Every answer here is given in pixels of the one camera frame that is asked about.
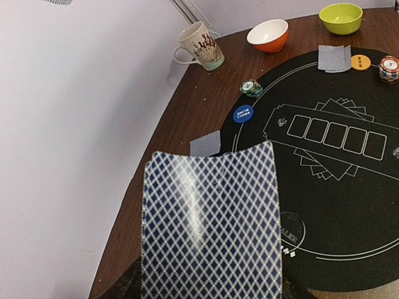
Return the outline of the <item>orange big blind button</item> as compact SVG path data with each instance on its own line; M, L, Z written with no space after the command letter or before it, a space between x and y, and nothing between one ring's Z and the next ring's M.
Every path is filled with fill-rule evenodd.
M353 55L351 57L352 68L358 71L364 71L371 67L371 60L362 54Z

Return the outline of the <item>orange poker chip stack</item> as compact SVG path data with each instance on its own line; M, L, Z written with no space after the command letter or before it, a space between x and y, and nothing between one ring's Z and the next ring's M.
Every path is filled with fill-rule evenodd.
M398 82L399 59L392 55L386 55L379 65L381 81L393 85Z

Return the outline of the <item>dealt blue card top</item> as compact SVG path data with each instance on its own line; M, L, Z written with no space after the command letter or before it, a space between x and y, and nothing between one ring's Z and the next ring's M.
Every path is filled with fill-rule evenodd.
M219 130L201 136L190 142L190 156L207 157L218 154L221 149Z

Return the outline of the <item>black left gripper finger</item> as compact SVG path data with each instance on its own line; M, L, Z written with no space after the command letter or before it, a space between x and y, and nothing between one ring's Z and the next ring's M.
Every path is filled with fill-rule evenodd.
M103 299L140 299L141 258L136 259L122 276L102 295Z

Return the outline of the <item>dealt blue card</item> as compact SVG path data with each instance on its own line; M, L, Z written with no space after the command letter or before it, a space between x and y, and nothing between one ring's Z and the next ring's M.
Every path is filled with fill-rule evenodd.
M218 154L221 149L219 130L201 136L190 142L190 156L207 157Z
M351 46L332 46L319 45L318 47L318 69L326 73L336 74L350 70L351 62Z

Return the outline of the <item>clear acrylic dealer button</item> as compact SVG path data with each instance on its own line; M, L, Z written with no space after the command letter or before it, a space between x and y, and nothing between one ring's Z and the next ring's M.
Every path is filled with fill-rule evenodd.
M306 235L304 221L295 213L281 212L281 240L283 252L293 256Z

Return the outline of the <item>blue small blind button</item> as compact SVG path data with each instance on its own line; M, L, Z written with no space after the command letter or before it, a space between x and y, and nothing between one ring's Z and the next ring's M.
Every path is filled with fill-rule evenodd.
M233 120L236 123L245 123L249 121L254 115L254 110L251 105L241 105L233 113Z

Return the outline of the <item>green yellow poker chip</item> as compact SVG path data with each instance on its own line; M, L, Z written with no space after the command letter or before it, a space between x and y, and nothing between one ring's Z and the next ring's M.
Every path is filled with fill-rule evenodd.
M254 79L244 81L239 89L242 94L245 94L248 97L258 97L263 90L258 81Z

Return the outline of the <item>deck of blue cards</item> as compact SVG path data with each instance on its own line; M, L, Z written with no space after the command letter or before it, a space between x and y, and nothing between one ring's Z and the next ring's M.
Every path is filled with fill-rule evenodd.
M222 156L153 153L143 181L142 298L280 298L270 142Z

